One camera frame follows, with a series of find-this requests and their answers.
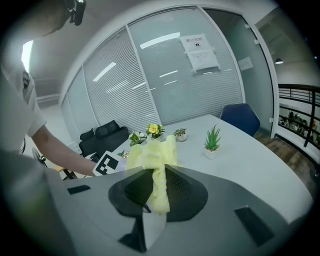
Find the white blind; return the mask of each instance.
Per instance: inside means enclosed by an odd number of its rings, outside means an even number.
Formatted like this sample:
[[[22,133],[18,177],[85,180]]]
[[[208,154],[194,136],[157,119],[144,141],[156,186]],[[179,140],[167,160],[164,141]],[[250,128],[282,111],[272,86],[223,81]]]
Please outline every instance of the white blind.
[[[216,117],[242,103],[235,63],[223,38],[196,8],[167,11],[129,26],[163,125],[197,116]],[[193,73],[179,36],[205,34],[220,64]]]
[[[67,92],[75,125],[80,134],[98,127],[87,93],[83,69],[78,72]]]
[[[80,142],[80,134],[79,131],[77,129],[74,117],[72,115],[71,112],[71,108],[69,105],[69,99],[68,99],[68,95],[66,94],[62,104],[61,104],[61,112],[62,112],[62,116],[65,122],[65,126],[70,134],[71,139],[74,142]]]
[[[129,132],[145,131],[157,115],[127,30],[108,38],[83,64],[99,125],[115,120]]]

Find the white table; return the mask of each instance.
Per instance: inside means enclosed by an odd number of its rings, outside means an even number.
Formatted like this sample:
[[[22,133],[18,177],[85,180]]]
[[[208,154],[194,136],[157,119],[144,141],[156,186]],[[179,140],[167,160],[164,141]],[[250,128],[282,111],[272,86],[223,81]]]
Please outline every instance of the white table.
[[[220,128],[220,148],[214,160],[204,155],[207,131]],[[164,127],[166,135],[186,128],[177,141],[178,160],[186,168],[233,181],[276,209],[290,223],[307,213],[313,200],[298,176],[271,150],[245,132],[212,115]],[[130,140],[114,153],[130,150]]]

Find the white t-shirt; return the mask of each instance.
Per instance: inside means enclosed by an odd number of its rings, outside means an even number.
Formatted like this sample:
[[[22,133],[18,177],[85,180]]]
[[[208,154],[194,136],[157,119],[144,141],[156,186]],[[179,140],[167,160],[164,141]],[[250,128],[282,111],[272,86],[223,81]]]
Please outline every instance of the white t-shirt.
[[[26,134],[32,137],[46,124],[30,74],[24,88],[21,54],[22,46],[7,49],[0,64],[0,149],[7,151],[19,151]]]

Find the person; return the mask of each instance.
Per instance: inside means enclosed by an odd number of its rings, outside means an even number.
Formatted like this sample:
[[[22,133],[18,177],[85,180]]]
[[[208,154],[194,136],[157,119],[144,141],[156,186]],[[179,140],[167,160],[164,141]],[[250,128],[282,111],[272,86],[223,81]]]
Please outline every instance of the person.
[[[41,1],[12,27],[3,43],[0,119],[6,122],[1,124],[0,150],[19,152],[27,134],[39,151],[54,164],[94,176],[95,163],[69,149],[46,128],[46,121],[37,104],[34,80],[21,60],[25,43],[45,37],[64,26],[70,16],[66,2],[68,0]]]

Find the yellow towel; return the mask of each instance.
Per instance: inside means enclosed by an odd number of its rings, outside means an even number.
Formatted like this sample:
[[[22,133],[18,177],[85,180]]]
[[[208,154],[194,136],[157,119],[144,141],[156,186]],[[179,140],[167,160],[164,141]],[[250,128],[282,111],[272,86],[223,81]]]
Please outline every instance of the yellow towel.
[[[165,164],[179,166],[176,138],[173,135],[168,135],[164,142],[155,139],[148,140],[146,145],[134,145],[126,162],[126,170],[135,167],[153,169],[153,190],[147,204],[159,215],[170,212]]]

